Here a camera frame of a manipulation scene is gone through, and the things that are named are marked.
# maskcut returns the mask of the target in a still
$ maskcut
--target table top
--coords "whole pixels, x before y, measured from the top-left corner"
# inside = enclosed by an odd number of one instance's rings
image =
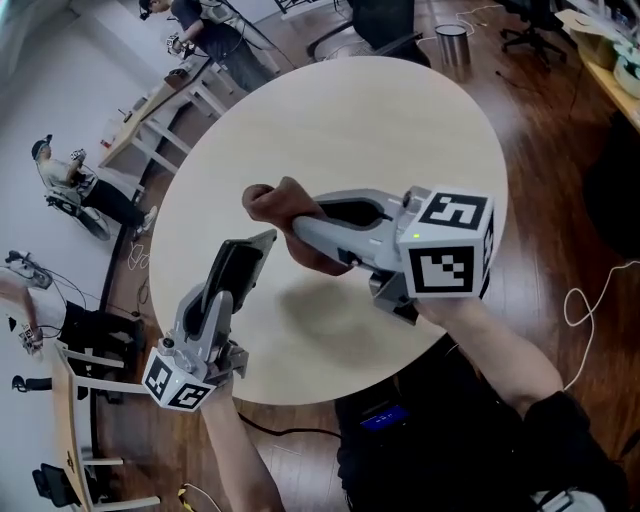
[[[591,76],[595,78],[598,85],[602,87],[607,96],[616,104],[616,107],[624,114],[628,121],[635,126],[640,133],[640,100],[631,96],[625,91],[613,76],[613,73],[607,69],[601,68],[595,62],[591,61],[586,53],[578,48],[580,59],[584,63],[585,68],[589,70]]]
[[[507,174],[488,119],[459,86],[399,59],[352,57],[303,67],[236,104],[193,148],[173,179],[153,235],[150,285],[157,320],[173,326],[180,299],[206,280],[226,239],[271,226],[241,205],[245,187],[296,178],[313,196],[375,188],[402,196],[437,184],[495,198],[498,247]],[[274,245],[232,339],[249,351],[234,396],[300,405],[345,396],[411,363],[443,334],[373,306],[369,274],[339,278],[296,264]]]
[[[202,75],[210,64],[211,59],[200,58],[198,61],[194,62],[196,62],[195,66],[189,70],[187,80],[184,81],[179,89],[174,89],[163,80],[160,87],[147,99],[144,105],[131,114],[131,117],[127,122],[122,124],[122,128],[116,135],[111,147],[105,151],[102,156],[102,160],[98,165],[99,167],[107,167],[115,157],[122,153],[122,151],[124,151],[136,136],[136,132],[140,125],[154,115],[160,108],[162,108],[163,105],[175,97],[185,87],[192,84],[196,78]]]
[[[87,492],[84,466],[76,442],[74,420],[75,386],[73,370],[56,345],[52,360],[53,409],[56,422],[56,440],[60,465],[71,482],[85,510],[92,509]]]

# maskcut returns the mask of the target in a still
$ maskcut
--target black pants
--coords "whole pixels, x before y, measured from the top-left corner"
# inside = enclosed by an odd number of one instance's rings
[[[124,358],[127,344],[110,335],[120,332],[135,336],[135,322],[111,313],[86,311],[72,302],[67,302],[67,315],[59,339],[69,346],[69,350],[75,352],[93,348]]]
[[[137,228],[144,222],[144,213],[116,187],[98,180],[93,190],[82,201],[82,206],[95,208],[128,228]]]
[[[225,23],[216,25],[212,37],[199,44],[247,92],[255,91],[273,78],[273,73],[262,65],[241,34]]]
[[[336,400],[338,475],[352,510],[474,510],[483,493],[506,492],[499,473],[520,418],[454,347],[445,336],[399,372],[397,386],[387,379]],[[406,426],[366,431],[363,413],[386,400],[409,411]],[[487,487],[483,474],[494,483]]]

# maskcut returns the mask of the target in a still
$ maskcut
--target wooden floor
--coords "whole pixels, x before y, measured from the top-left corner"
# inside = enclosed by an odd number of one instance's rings
[[[484,4],[484,0],[419,1],[416,24],[425,36],[432,36],[435,25],[455,19],[457,12]],[[586,216],[581,194],[582,176],[604,146],[614,107],[588,73],[583,73],[578,83],[580,61],[558,36],[549,35],[548,39],[565,48],[569,60],[561,64],[554,59],[552,71],[547,73],[528,47],[514,48],[508,55],[501,52],[500,29],[523,28],[516,16],[496,8],[464,18],[473,22],[476,30],[470,39],[472,70],[466,76],[448,74],[490,119],[509,173],[507,224],[486,302],[517,332],[538,345],[568,382],[580,365],[589,327],[585,324],[571,329],[565,325],[565,294],[577,286],[595,301],[609,269],[622,261],[599,240]],[[274,16],[262,22],[261,28],[297,65],[304,65],[305,43],[340,21],[329,7],[291,23]],[[434,68],[441,70],[436,41],[427,40],[421,45]],[[577,98],[570,111],[576,87]],[[235,96],[238,93],[228,100],[235,101]],[[195,143],[212,122],[197,111],[188,111],[175,131]],[[165,154],[177,164],[182,159],[170,148]],[[160,205],[170,181],[168,173],[154,172],[145,201]],[[150,240],[141,242],[148,251]],[[147,272],[127,268],[129,250],[127,241],[111,301],[133,310],[136,292]],[[596,337],[589,360],[572,390],[591,417],[593,434],[611,458],[618,457],[627,438],[640,427],[639,285],[639,267],[614,276],[596,314]],[[150,325],[150,344],[155,344],[160,332],[150,299],[141,310]],[[572,317],[582,311],[578,303],[572,303]],[[242,403],[239,407],[269,428],[336,428],[328,403],[305,407]],[[223,510],[229,510],[199,415],[167,412],[148,398],[127,397],[120,406],[100,401],[98,424],[99,446],[104,454],[122,456],[129,462],[116,473],[114,486],[124,497],[157,493],[163,503],[153,510],[177,511],[176,492],[188,481],[204,488]],[[315,434],[271,438],[249,431],[278,483],[287,510],[346,510],[336,475],[334,439]],[[623,461],[632,489],[640,489],[637,452]],[[191,496],[197,510],[213,510],[198,496]],[[637,490],[634,497],[640,498]]]

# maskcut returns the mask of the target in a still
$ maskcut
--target cap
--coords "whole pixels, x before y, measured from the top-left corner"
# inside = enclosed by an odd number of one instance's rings
[[[149,9],[149,4],[151,0],[138,0],[138,4],[140,5],[140,19],[142,21],[146,21],[146,19],[151,15],[151,10]]]
[[[51,139],[53,139],[53,135],[49,134],[44,139],[37,141],[33,145],[33,147],[31,148],[31,156],[33,157],[34,160],[38,159],[38,156],[40,155],[40,151],[42,150],[43,147],[49,145],[49,143],[51,142]]]

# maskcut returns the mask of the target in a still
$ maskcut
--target trash can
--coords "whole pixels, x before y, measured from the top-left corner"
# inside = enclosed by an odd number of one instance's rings
[[[467,29],[455,23],[436,27],[442,62],[447,66],[467,66],[471,63]]]

